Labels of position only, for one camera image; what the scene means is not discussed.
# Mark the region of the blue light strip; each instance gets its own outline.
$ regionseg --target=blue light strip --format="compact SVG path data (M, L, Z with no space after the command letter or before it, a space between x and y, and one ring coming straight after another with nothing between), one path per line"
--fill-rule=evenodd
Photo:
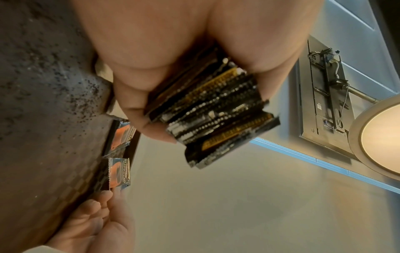
M350 170L346 170L346 169L341 168L339 166L324 162L322 160L316 159L316 158L311 157L309 155L305 155L305 154L302 154L300 152L291 150L289 148L282 147L282 146L280 146L278 144L275 144L273 142L270 142L268 140L261 139L260 137L257 137L254 140L251 140L250 143L259 145L259 146L261 146L263 148L267 148L267 149L279 152L279 153L284 154L284 155L291 156L291 157L296 158L296 159L300 159L302 161L305 161L305 162L320 166L322 168L325 168L325 169L328 169L328 170L331 170L331 171L335 171L337 173L349 176L351 178L363 181L365 183L369 183L371 185L375 185L375 186L380 187L382 189L390 190L390 191L392 191L394 193L400 194L400 189L398 189L396 187L393 187L391 185L382 183L382 182L380 182L378 180L363 176L361 174L352 172Z

